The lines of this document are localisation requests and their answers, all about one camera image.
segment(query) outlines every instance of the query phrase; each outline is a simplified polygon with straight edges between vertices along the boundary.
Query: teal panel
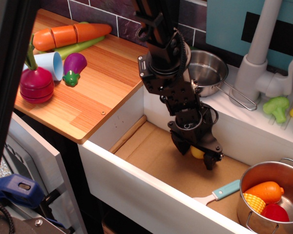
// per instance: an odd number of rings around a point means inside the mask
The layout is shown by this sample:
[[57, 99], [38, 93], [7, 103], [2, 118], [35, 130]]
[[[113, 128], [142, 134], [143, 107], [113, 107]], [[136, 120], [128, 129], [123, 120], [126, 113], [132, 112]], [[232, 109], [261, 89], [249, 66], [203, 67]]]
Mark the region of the teal panel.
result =
[[[206, 43], [244, 56], [250, 43], [241, 40], [247, 12], [260, 15], [264, 0], [208, 0]], [[293, 24], [293, 0], [284, 0], [278, 20]], [[287, 70], [292, 56], [269, 50], [271, 66]]]

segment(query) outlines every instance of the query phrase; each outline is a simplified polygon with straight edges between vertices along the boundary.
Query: light blue handle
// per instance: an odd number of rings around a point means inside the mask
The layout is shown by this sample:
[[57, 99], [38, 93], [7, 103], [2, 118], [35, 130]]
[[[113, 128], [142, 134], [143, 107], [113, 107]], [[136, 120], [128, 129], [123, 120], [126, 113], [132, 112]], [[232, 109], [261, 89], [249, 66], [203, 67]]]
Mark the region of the light blue handle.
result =
[[234, 192], [238, 191], [240, 189], [240, 180], [237, 179], [234, 182], [231, 182], [219, 189], [216, 189], [213, 191], [214, 195], [217, 197], [216, 201], [233, 194]]

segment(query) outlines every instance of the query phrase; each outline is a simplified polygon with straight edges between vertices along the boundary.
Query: spatula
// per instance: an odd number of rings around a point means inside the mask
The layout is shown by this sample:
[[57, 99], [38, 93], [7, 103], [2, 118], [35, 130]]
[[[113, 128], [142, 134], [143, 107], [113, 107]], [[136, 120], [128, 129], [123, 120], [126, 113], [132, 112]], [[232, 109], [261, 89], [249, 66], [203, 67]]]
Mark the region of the spatula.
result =
[[194, 197], [193, 199], [201, 202], [204, 205], [207, 205], [211, 201], [218, 201], [226, 196], [229, 196], [230, 194], [233, 194], [234, 192], [238, 191], [240, 189], [240, 180], [237, 179], [234, 182], [231, 182], [219, 189], [214, 190], [211, 195], [206, 197]]

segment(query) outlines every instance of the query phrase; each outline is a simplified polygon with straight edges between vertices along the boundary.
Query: green celery stalk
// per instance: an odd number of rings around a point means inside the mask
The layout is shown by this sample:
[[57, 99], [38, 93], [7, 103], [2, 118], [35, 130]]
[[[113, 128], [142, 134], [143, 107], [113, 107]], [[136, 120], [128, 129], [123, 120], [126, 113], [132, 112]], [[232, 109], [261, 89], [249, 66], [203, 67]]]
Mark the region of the green celery stalk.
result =
[[92, 40], [88, 40], [88, 41], [84, 41], [84, 42], [80, 42], [80, 43], [76, 43], [76, 44], [72, 44], [72, 45], [67, 45], [67, 46], [63, 46], [60, 48], [55, 48], [53, 49], [53, 51], [55, 52], [59, 52], [62, 60], [66, 59], [67, 56], [69, 56], [72, 53], [78, 53], [100, 41], [102, 41], [105, 38], [105, 36], [99, 37], [99, 38], [95, 38]]

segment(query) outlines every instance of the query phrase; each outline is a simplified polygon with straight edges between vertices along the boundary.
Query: white faucet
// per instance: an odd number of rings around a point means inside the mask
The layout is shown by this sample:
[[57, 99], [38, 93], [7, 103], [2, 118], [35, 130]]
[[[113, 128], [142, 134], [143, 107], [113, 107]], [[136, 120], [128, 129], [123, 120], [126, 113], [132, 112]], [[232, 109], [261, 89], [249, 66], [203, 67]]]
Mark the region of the white faucet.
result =
[[[265, 0], [249, 53], [243, 57], [234, 83], [236, 90], [255, 103], [260, 101], [260, 92], [273, 98], [289, 95], [293, 90], [293, 60], [286, 77], [267, 71], [268, 48], [281, 3], [282, 0]], [[237, 91], [231, 90], [231, 94], [246, 106], [253, 106]]]

